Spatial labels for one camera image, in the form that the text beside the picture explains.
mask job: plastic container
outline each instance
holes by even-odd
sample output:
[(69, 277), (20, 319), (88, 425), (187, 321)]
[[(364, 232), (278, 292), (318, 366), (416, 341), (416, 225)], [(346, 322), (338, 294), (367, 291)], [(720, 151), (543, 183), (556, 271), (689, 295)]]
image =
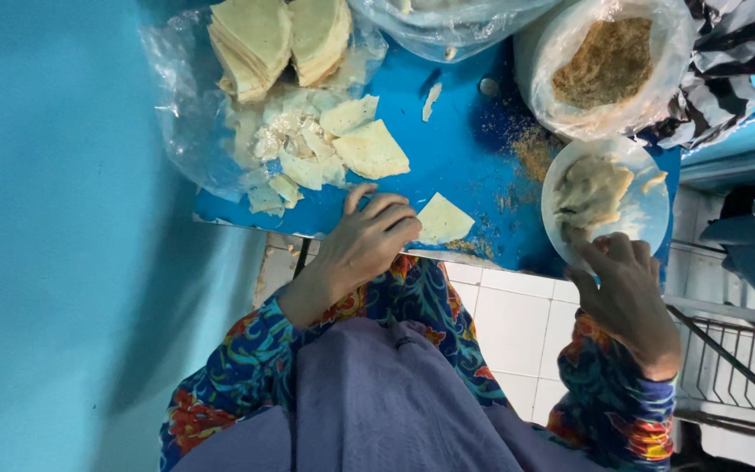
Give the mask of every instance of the plastic container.
[(552, 161), (544, 179), (540, 208), (544, 229), (553, 247), (568, 264), (592, 273), (590, 267), (575, 253), (571, 245), (561, 239), (561, 225), (554, 215), (553, 202), (555, 184), (578, 159), (591, 155), (613, 156), (618, 165), (628, 167), (635, 175), (634, 181), (631, 182), (631, 186), (628, 187), (619, 205), (619, 211), (622, 213), (619, 221), (603, 224), (593, 231), (591, 237), (595, 239), (605, 234), (625, 233), (631, 241), (641, 239), (651, 244), (651, 252), (654, 255), (660, 243), (663, 242), (668, 227), (666, 182), (660, 182), (643, 194), (643, 184), (654, 177), (659, 172), (659, 168), (646, 150), (631, 139), (618, 136), (589, 143), (573, 141), (561, 149), (561, 153)]
[[(587, 109), (559, 102), (552, 77), (573, 59), (591, 26), (632, 17), (653, 21), (648, 41), (653, 71), (643, 88), (623, 102)], [(564, 0), (514, 36), (520, 96), (556, 134), (582, 141), (633, 135), (668, 116), (668, 102), (689, 68), (695, 37), (682, 0)]]
[(496, 45), (560, 0), (350, 0), (398, 44), (425, 59), (458, 62)]

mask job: blue wall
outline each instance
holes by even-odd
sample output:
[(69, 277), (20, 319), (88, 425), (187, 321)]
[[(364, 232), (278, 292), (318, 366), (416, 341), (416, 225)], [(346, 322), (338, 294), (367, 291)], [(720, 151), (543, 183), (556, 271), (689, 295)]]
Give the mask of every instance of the blue wall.
[(124, 0), (0, 0), (0, 470), (153, 470), (261, 233), (190, 220)]

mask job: purple cloth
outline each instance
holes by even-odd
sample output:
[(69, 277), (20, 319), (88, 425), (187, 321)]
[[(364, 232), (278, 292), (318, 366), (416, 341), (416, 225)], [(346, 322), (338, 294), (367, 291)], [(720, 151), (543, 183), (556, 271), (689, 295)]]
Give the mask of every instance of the purple cloth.
[(605, 470), (509, 409), (480, 407), (424, 330), (337, 323), (299, 350), (296, 413), (238, 422), (174, 470)]

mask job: black and white cloth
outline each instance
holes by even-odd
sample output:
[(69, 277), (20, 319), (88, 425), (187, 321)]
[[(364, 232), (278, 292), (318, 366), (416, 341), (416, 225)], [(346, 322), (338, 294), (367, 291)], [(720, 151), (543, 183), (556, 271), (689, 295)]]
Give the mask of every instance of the black and white cloth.
[(638, 134), (664, 148), (723, 140), (755, 107), (755, 0), (686, 0), (698, 28), (668, 118)]

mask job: stack of crepes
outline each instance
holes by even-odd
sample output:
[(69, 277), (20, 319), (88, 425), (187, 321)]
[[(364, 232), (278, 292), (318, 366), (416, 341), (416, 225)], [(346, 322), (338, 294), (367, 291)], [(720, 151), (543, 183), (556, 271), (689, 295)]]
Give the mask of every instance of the stack of crepes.
[(340, 65), (351, 34), (351, 10), (346, 0), (295, 0), (288, 7), (299, 85), (310, 87)]
[(218, 85), (238, 102), (263, 99), (291, 56), (299, 85), (317, 85), (337, 69), (351, 34), (345, 0), (226, 0), (211, 12)]

